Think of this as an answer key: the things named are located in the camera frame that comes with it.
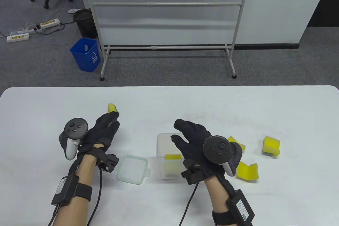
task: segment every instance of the forearm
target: forearm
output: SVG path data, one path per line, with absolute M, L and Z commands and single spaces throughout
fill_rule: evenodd
M 216 213 L 224 213 L 229 210 L 226 205 L 226 200 L 229 195 L 216 176 L 212 176 L 204 180 L 209 196 L 211 198 L 213 211 Z
M 84 155 L 76 175 L 79 183 L 92 186 L 97 159 Z M 82 197 L 73 197 L 68 206 L 59 209 L 53 226 L 86 226 L 89 201 Z

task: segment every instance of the blue trash bin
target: blue trash bin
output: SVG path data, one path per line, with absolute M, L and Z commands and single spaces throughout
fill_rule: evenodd
M 70 52 L 82 71 L 93 72 L 100 64 L 100 54 L 96 40 L 81 38 L 70 49 Z

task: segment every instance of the plastic container lid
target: plastic container lid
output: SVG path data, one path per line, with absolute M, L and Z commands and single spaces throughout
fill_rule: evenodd
M 144 178 L 150 176 L 151 170 L 148 168 L 148 160 L 143 157 L 125 155 L 115 167 L 117 170 L 117 180 L 121 182 L 140 185 Z

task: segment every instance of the power strip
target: power strip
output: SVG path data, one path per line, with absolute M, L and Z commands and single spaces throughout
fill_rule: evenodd
M 10 42 L 25 41 L 28 39 L 29 39 L 29 33 L 24 33 L 20 35 L 7 36 L 6 41 L 10 43 Z
M 47 29 L 50 27 L 54 27 L 54 26 L 58 26 L 60 25 L 60 20 L 59 19 L 52 19 L 50 21 L 47 21 L 45 23 L 40 23 L 39 26 L 41 27 L 41 29 Z
M 11 32 L 10 35 L 19 35 L 19 34 L 24 34 L 24 33 L 35 33 L 35 30 L 34 29 L 29 29 L 29 30 L 26 30 L 26 31 L 15 31 L 15 32 Z

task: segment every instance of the clear plastic container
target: clear plastic container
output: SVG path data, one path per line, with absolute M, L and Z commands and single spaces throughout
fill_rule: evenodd
M 185 170 L 184 157 L 171 140 L 173 134 L 159 134 L 157 137 L 157 158 L 159 159 L 161 178 L 163 180 L 179 179 Z M 181 155 L 181 159 L 166 159 L 166 155 Z
M 144 178 L 150 176 L 148 160 L 143 157 L 125 155 L 115 167 L 117 180 L 121 182 L 140 185 Z

